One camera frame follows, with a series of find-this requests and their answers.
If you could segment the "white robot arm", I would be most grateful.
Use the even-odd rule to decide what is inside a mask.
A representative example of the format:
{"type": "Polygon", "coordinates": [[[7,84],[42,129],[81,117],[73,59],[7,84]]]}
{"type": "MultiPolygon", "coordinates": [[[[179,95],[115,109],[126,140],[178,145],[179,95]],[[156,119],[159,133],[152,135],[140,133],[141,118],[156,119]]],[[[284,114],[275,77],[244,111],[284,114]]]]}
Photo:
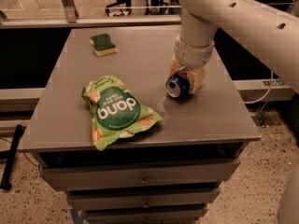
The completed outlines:
{"type": "MultiPolygon", "coordinates": [[[[254,0],[179,0],[183,8],[182,26],[176,40],[170,71],[188,67],[190,93],[199,89],[197,73],[211,56],[213,37],[218,28],[248,50],[281,77],[294,91],[299,91],[299,21],[254,0]]],[[[226,215],[215,221],[207,217],[194,224],[299,224],[299,169],[296,168],[279,200],[278,210],[268,223],[257,217],[263,202],[254,199],[255,207],[240,202],[241,217],[226,215]]]]}

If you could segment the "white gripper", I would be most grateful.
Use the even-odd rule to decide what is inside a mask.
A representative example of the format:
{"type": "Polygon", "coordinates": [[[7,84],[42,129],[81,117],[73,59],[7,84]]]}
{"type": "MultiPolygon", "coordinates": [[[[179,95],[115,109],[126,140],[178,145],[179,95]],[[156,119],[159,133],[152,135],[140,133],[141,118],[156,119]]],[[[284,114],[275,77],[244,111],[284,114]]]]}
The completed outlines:
{"type": "Polygon", "coordinates": [[[171,60],[169,76],[187,77],[190,83],[189,94],[195,94],[204,81],[207,70],[204,65],[211,59],[213,49],[214,42],[203,48],[197,48],[185,43],[178,35],[174,48],[176,57],[171,60]]]}

